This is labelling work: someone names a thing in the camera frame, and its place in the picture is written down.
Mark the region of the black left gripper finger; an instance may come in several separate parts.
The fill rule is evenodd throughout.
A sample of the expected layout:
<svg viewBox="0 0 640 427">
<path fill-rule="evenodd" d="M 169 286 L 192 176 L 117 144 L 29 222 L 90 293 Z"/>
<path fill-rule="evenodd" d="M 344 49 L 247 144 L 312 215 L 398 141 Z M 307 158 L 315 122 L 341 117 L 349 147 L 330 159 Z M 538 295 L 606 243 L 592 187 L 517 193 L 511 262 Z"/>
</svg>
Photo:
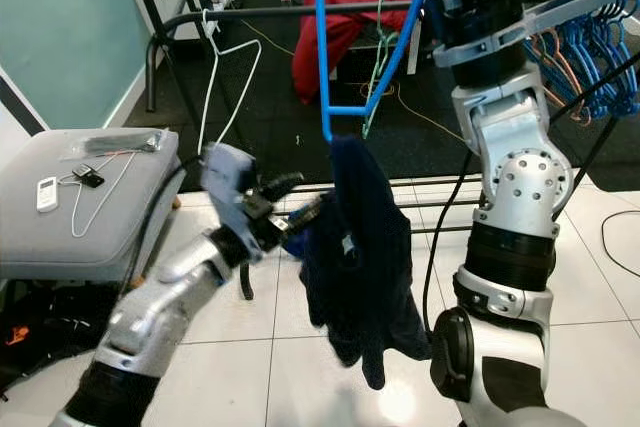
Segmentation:
<svg viewBox="0 0 640 427">
<path fill-rule="evenodd" d="M 305 181 L 301 172 L 291 172 L 266 180 L 259 186 L 259 194 L 270 202 L 279 202 L 285 195 L 291 193 L 298 185 Z"/>
<path fill-rule="evenodd" d="M 288 241 L 303 234 L 307 227 L 315 221 L 321 212 L 324 212 L 325 204 L 329 202 L 329 195 L 320 195 L 308 200 L 300 208 L 287 213 L 273 213 L 270 218 L 270 225 L 279 232 L 279 244 L 284 247 Z"/>
</svg>

